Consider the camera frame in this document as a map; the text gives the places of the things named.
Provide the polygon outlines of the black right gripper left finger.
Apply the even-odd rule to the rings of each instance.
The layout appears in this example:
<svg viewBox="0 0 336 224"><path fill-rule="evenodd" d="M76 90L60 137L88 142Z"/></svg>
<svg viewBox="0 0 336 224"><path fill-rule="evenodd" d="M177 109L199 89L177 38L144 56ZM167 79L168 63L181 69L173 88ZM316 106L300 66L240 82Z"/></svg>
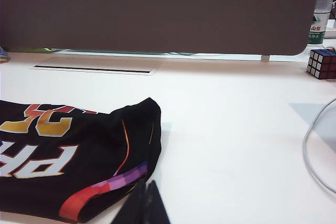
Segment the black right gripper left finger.
<svg viewBox="0 0 336 224"><path fill-rule="evenodd" d="M146 182L141 179L120 208L112 223L141 223L143 200L146 193Z"/></svg>

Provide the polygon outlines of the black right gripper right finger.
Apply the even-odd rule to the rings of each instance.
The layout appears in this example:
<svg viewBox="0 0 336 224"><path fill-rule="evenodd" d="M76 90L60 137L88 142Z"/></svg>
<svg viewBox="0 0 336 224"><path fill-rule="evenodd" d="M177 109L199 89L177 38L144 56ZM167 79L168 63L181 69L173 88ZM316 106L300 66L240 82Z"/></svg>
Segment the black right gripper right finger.
<svg viewBox="0 0 336 224"><path fill-rule="evenodd" d="M170 224L159 189L154 180L147 187L146 223Z"/></svg>

